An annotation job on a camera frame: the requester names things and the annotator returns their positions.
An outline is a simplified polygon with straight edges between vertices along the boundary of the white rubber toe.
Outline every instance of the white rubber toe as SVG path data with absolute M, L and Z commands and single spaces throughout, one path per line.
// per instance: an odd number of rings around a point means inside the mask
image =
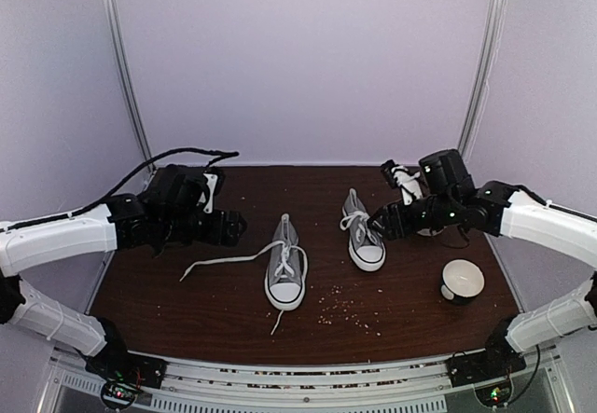
M 295 282 L 278 282 L 272 287 L 268 286 L 268 278 L 265 279 L 265 295 L 270 303 L 278 310 L 294 310 L 305 297 L 305 287 Z
M 359 248 L 357 253 L 354 250 L 353 241 L 349 240 L 348 253 L 356 266 L 364 271 L 379 270 L 385 262 L 385 247 L 366 245 Z

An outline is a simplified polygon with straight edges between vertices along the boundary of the white wall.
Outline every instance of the white wall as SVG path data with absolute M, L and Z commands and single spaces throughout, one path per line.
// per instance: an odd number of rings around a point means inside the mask
M 378 165 L 457 145 L 488 4 L 118 0 L 118 11 L 155 153 Z
M 95 200 L 141 161 L 102 0 L 0 0 L 0 8 L 0 219 Z M 101 259 L 80 256 L 23 276 L 83 309 Z M 0 326 L 2 411 L 32 411 L 50 352 L 45 339 Z
M 597 0 L 508 0 L 504 32 L 469 169 L 478 185 L 524 183 L 597 214 Z M 528 310 L 588 279 L 584 264 L 522 241 L 495 241 Z M 594 412 L 597 335 L 560 349 L 583 412 Z

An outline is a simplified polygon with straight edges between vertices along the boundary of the gray canvas shoe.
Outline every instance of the gray canvas shoe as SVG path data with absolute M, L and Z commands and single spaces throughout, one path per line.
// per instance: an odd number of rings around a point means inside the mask
M 271 258 L 265 275 L 265 293 L 270 303 L 279 310 L 294 310 L 305 297 L 307 255 L 299 247 L 299 235 L 284 214 L 276 228 Z
M 369 229 L 369 214 L 354 189 L 349 191 L 342 214 L 344 217 L 340 221 L 340 229 L 349 230 L 348 253 L 351 259 L 364 271 L 378 270 L 385 261 L 382 236 Z

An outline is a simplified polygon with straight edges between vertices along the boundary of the wooden table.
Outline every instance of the wooden table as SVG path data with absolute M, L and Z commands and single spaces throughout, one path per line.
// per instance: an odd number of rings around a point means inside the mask
M 366 273 L 348 256 L 339 229 L 341 206 L 354 187 L 373 213 L 399 197 L 377 168 L 228 168 L 216 207 L 240 211 L 249 229 L 238 247 L 201 243 L 118 252 L 91 313 L 113 320 L 129 347 L 170 357 L 235 364 L 325 365 L 395 361 L 482 348 L 497 322 L 518 312 L 501 269 L 481 234 L 463 250 L 455 235 L 387 242 L 382 269 Z M 252 255 L 271 241 L 289 213 L 309 256 L 307 293 L 286 312 L 272 337 L 277 310 L 263 280 L 270 255 L 243 264 L 196 268 L 196 260 Z M 486 287 L 470 305 L 439 294 L 442 267 L 454 258 L 475 262 Z

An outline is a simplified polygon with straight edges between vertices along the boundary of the black and white cup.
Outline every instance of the black and white cup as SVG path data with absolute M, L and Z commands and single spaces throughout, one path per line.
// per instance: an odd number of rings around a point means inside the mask
M 454 259 L 441 272 L 440 292 L 451 303 L 463 306 L 475 299 L 485 287 L 480 268 L 470 261 Z

